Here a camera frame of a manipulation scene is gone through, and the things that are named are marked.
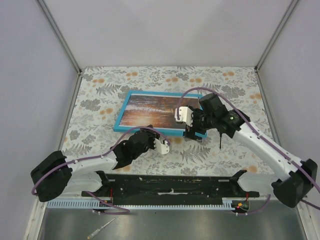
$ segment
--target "white bracket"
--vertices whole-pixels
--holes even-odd
[[[168,142],[166,140],[164,140],[164,143],[161,143],[161,141],[157,138],[154,139],[154,146],[155,146],[155,150],[164,155],[170,152],[170,147],[168,145]]]
[[[274,189],[271,184],[277,180],[278,177],[274,174],[245,172],[239,177],[238,184],[245,192],[255,191],[273,195]]]
[[[177,108],[174,111],[174,118],[177,123],[185,123],[188,126],[192,127],[192,114],[193,111],[187,106],[179,107],[179,120],[177,118]]]

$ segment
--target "gray leaf pattern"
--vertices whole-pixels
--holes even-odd
[[[100,100],[99,99],[94,99],[94,100],[83,100],[81,102],[81,107],[85,108],[85,109],[88,109],[90,111],[99,111],[100,109]]]
[[[104,86],[100,86],[99,88],[96,89],[96,93],[99,94],[99,96],[101,96],[101,94],[103,95],[107,95],[107,94],[114,94],[117,92],[117,90],[121,87],[121,85],[117,85],[117,84],[105,84]]]
[[[89,134],[85,139],[83,139],[81,142],[83,142],[84,144],[90,144],[93,143],[95,141],[96,137]]]
[[[113,132],[113,126],[130,90],[183,93],[194,87],[213,89],[230,99],[271,136],[252,67],[94,66],[85,68],[82,76],[62,147],[66,156],[105,153],[115,144],[122,133]],[[209,130],[202,143],[181,137],[169,138],[172,146],[168,154],[149,150],[130,166],[110,173],[232,176],[241,169],[272,173],[249,149],[226,135],[222,137],[222,148],[219,149],[220,138],[216,130]]]
[[[69,136],[70,136],[70,140],[73,141],[80,136],[80,133],[77,130],[72,130]]]
[[[193,163],[196,163],[196,161],[203,162],[205,158],[208,157],[208,153],[210,152],[210,148],[204,147],[204,146],[197,146],[193,145],[193,147],[190,145],[187,150],[183,150],[181,152],[182,160],[185,160],[188,163],[188,160],[190,160]]]
[[[62,150],[63,155],[73,156],[73,155],[85,155],[92,149],[92,146],[86,146],[79,143],[77,145],[73,144],[72,147]]]

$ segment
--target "metal frame edge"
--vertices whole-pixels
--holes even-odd
[[[300,2],[300,0],[291,0],[289,6],[287,7],[284,15],[282,16],[279,24],[277,25],[274,33],[272,34],[272,37],[270,38],[268,44],[266,45],[257,65],[255,67],[257,72],[260,70],[261,66],[264,64],[268,54],[270,53],[272,47],[274,46],[274,44],[277,41],[278,37],[280,36],[282,30],[284,29],[285,25],[287,24],[288,19],[290,18],[291,14],[296,9],[299,2]]]
[[[280,139],[279,139],[277,127],[275,124],[275,120],[273,118],[273,115],[272,115],[272,112],[271,112],[271,109],[270,109],[270,106],[269,106],[269,103],[268,103],[268,100],[266,97],[266,93],[265,93],[264,87],[262,85],[260,76],[259,76],[259,73],[256,72],[255,75],[256,75],[256,80],[257,80],[257,83],[258,83],[258,86],[260,89],[260,93],[261,93],[261,97],[262,97],[262,101],[263,101],[263,105],[264,105],[264,109],[265,109],[265,114],[266,114],[266,117],[269,122],[272,138],[277,144],[280,145]]]
[[[77,73],[81,73],[81,68],[79,64],[77,63],[70,47],[68,46],[66,39],[64,38],[62,32],[60,31],[57,22],[55,21],[52,13],[50,12],[48,5],[46,4],[45,0],[35,0],[42,10],[45,18],[47,19],[48,24],[50,25],[51,29],[53,30],[55,36],[57,37],[58,41],[60,42],[64,52],[68,56],[73,68]]]
[[[320,240],[320,232],[317,231],[317,226],[315,225],[314,215],[312,210],[308,205],[300,202],[297,205],[298,213],[302,222],[304,233],[308,240]]]
[[[58,147],[57,147],[58,150],[61,150],[62,147],[63,147],[64,141],[65,141],[65,137],[66,137],[66,134],[67,134],[67,130],[68,130],[68,126],[69,126],[69,123],[70,123],[70,120],[71,120],[71,116],[72,116],[72,113],[74,111],[74,106],[75,106],[75,103],[76,103],[76,100],[77,100],[78,92],[79,92],[79,89],[80,89],[80,86],[81,86],[82,78],[83,78],[82,75],[78,73],[77,74],[77,78],[76,78],[75,87],[74,87],[73,94],[72,94],[72,98],[71,98],[71,102],[70,102],[70,106],[69,106],[68,113],[67,113],[67,116],[66,116],[66,120],[65,120],[65,123],[64,123],[64,126],[63,126],[61,138],[60,138],[60,141],[59,141],[59,144],[58,144]]]
[[[40,202],[38,199],[34,200],[29,221],[24,232],[23,240],[38,239],[40,228],[46,211],[46,206],[47,204],[45,202]]]

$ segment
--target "screwdriver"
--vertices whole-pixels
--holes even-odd
[[[95,235],[97,235],[102,229],[104,229],[109,223],[111,223],[113,220],[115,220],[116,218],[112,219],[111,221],[107,222],[105,225],[103,225],[102,227],[99,227],[97,230],[95,230],[93,233],[91,233],[88,236],[88,239],[93,239]]]

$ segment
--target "purple tube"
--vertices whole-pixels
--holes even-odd
[[[270,198],[271,198],[271,194],[268,195],[268,197],[266,198],[265,203],[259,209],[254,210],[254,211],[250,211],[250,212],[247,212],[247,213],[238,213],[238,216],[239,215],[240,216],[247,216],[247,215],[255,214],[255,213],[258,213],[258,212],[262,211],[270,203]]]
[[[102,154],[102,156],[107,156],[109,153],[111,153],[117,146],[117,144],[125,137],[125,135],[127,135],[128,133],[130,133],[132,130],[135,130],[135,129],[147,129],[147,130],[151,130],[151,131],[154,131],[155,133],[159,134],[161,137],[163,137],[168,145],[170,146],[171,145],[171,142],[169,141],[169,139],[161,132],[159,132],[158,130],[152,128],[152,127],[148,127],[148,126],[135,126],[133,128],[130,128],[128,131],[126,131],[124,134],[122,134],[122,136],[118,139],[118,141],[116,141],[116,143],[114,144],[114,146],[111,147],[111,149],[105,153]],[[51,169],[50,171],[48,171],[45,175],[43,175],[36,183],[35,185],[33,186],[32,190],[31,190],[31,194],[32,195],[37,195],[36,193],[36,188],[39,186],[39,184],[46,178],[48,177],[50,174],[52,174],[54,171],[64,167],[64,166],[67,166],[69,164],[74,164],[76,161],[80,162],[80,161],[84,161],[84,160],[90,160],[90,159],[96,159],[96,158],[99,158],[101,156],[100,155],[97,155],[97,156],[87,156],[87,157],[82,157],[82,158],[79,158],[79,159],[75,159],[75,160],[71,160],[71,161],[67,161],[65,163],[62,163],[56,167],[54,167],[53,169]]]
[[[118,210],[122,210],[119,212],[100,212],[100,214],[105,214],[105,215],[122,215],[122,214],[129,214],[130,210],[123,208],[123,207],[119,207],[119,206],[115,206],[111,203],[105,202],[102,199],[100,199],[99,197],[95,196],[92,192],[90,191],[85,191],[87,194],[89,194],[91,197],[97,199],[100,203],[102,203],[103,205],[106,205],[108,207],[114,208],[114,209],[118,209]]]
[[[191,92],[191,91],[194,91],[194,90],[206,90],[208,92],[211,92],[211,93],[214,93],[216,95],[218,95],[220,98],[222,98],[224,101],[226,101],[235,111],[237,114],[239,114],[239,116],[244,120],[244,122],[250,127],[250,129],[257,135],[259,136],[266,144],[268,144],[271,148],[273,148],[275,151],[277,151],[281,156],[283,156],[286,160],[288,160],[292,165],[294,165],[298,170],[300,170],[307,178],[308,180],[314,185],[314,187],[316,188],[316,190],[319,192],[320,194],[320,186],[316,183],[315,180],[312,179],[312,177],[301,167],[299,166],[296,162],[294,161],[291,161],[291,158],[289,156],[287,156],[283,151],[281,151],[276,145],[274,145],[272,142],[270,142],[268,139],[266,139],[265,137],[263,136],[260,136],[259,132],[251,125],[251,123],[245,118],[245,116],[228,100],[226,99],[224,96],[222,96],[220,93],[214,91],[214,90],[211,90],[209,88],[206,88],[206,87],[194,87],[194,88],[191,88],[189,90],[187,90],[184,94],[182,94],[181,98],[179,99],[178,101],[178,104],[177,104],[177,111],[176,111],[176,117],[177,119],[179,120],[180,117],[179,117],[179,107],[181,105],[181,102],[182,102],[182,99],[184,98],[184,96]],[[302,202],[314,207],[315,209],[318,209],[320,210],[320,207],[319,206],[316,206],[308,201],[305,201],[305,200],[301,200]]]

